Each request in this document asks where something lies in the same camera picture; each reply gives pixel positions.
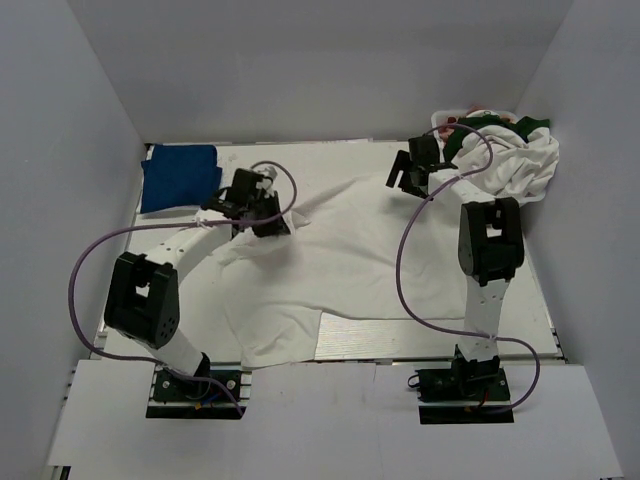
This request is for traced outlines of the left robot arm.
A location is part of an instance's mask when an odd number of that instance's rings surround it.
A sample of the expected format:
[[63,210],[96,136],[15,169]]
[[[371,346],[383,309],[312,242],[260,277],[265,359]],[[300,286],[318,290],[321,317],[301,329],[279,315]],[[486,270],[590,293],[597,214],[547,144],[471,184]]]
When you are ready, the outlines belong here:
[[125,252],[114,265],[104,321],[141,346],[151,361],[177,378],[188,398],[211,387],[210,360],[181,331],[181,282],[216,249],[249,229],[259,238],[289,235],[274,183],[284,168],[262,161],[235,171],[230,186],[216,191],[177,232],[143,253]]

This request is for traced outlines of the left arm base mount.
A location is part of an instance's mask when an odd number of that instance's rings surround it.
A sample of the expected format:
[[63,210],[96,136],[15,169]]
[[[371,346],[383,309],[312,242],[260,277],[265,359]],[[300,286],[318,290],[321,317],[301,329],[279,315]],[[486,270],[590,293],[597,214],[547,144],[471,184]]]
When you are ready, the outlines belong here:
[[224,385],[242,412],[218,385],[188,386],[167,371],[157,368],[152,378],[146,408],[148,419],[240,420],[251,391],[252,374],[231,365],[213,365],[210,376]]

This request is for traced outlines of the cream white t shirt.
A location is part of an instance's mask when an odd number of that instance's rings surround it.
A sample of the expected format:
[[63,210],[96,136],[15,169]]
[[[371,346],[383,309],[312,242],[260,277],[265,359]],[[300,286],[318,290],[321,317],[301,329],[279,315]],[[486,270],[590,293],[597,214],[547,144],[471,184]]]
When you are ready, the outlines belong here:
[[521,204],[542,200],[559,163],[559,142],[550,129],[537,129],[525,143],[472,131],[483,145],[471,136],[451,162],[461,171],[478,170],[470,178],[476,186],[497,197],[513,197]]

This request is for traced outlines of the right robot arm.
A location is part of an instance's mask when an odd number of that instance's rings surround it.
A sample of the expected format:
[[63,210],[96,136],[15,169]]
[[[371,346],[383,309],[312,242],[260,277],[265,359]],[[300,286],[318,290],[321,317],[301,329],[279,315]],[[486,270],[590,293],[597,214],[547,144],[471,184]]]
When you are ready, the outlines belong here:
[[442,162],[431,134],[408,140],[408,149],[396,155],[386,185],[432,200],[459,219],[457,255],[467,294],[451,384],[459,396],[475,398],[498,373],[496,337],[502,304],[524,262],[519,203],[484,192],[452,163]]

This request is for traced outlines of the dark green t shirt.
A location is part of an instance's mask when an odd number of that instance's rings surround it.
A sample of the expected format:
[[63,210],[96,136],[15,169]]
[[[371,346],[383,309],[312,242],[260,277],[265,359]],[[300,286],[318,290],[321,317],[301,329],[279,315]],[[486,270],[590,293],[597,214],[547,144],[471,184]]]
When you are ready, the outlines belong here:
[[467,116],[460,117],[456,121],[457,127],[447,127],[449,136],[444,142],[443,154],[446,161],[451,161],[456,157],[458,152],[463,147],[463,142],[468,136],[476,139],[483,145],[483,141],[480,140],[472,131],[460,128],[460,125],[464,125],[481,132],[486,138],[490,135],[494,135],[500,138],[506,138],[512,140],[513,137],[519,137],[525,143],[529,142],[529,137],[537,129],[550,129],[549,119],[535,119],[529,116],[524,116],[520,120],[513,122],[506,117],[501,117],[496,113],[489,111],[476,111]]

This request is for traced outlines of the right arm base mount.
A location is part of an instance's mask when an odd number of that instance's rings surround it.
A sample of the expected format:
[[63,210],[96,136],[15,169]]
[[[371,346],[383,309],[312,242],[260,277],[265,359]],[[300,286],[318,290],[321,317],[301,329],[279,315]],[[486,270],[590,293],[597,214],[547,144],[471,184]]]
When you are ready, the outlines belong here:
[[420,369],[407,380],[417,393],[421,425],[512,424],[514,414],[506,407],[511,394],[505,371],[496,379],[463,390],[450,369]]

